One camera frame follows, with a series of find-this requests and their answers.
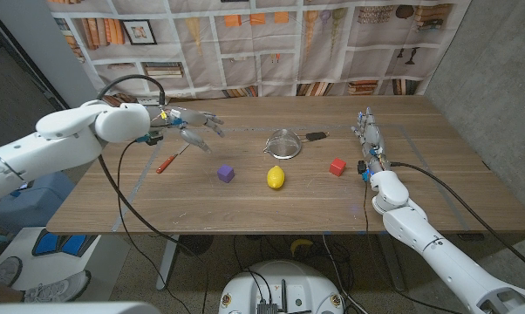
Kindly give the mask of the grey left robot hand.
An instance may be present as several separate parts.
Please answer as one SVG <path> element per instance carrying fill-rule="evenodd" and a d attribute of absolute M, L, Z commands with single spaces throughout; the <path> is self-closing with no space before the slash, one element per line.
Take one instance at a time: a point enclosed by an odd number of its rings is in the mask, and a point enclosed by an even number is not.
<path fill-rule="evenodd" d="M 162 128 L 178 128 L 182 139 L 206 153 L 211 152 L 209 146 L 200 135 L 188 129 L 189 126 L 205 126 L 212 129 L 220 137 L 225 137 L 225 133 L 220 128 L 223 121 L 210 112 L 196 111 L 180 106 L 147 106 L 147 111 L 152 131 L 158 131 Z"/>

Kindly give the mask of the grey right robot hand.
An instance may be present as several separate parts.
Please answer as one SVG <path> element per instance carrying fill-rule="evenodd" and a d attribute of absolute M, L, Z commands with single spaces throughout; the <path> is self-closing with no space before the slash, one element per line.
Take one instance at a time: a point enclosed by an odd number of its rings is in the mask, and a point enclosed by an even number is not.
<path fill-rule="evenodd" d="M 356 135 L 362 147 L 365 170 L 358 167 L 358 171 L 366 173 L 368 178 L 374 174 L 391 169 L 390 161 L 385 155 L 385 142 L 379 127 L 376 123 L 375 116 L 370 107 L 365 112 L 358 114 L 357 124 L 351 127 L 352 132 Z"/>

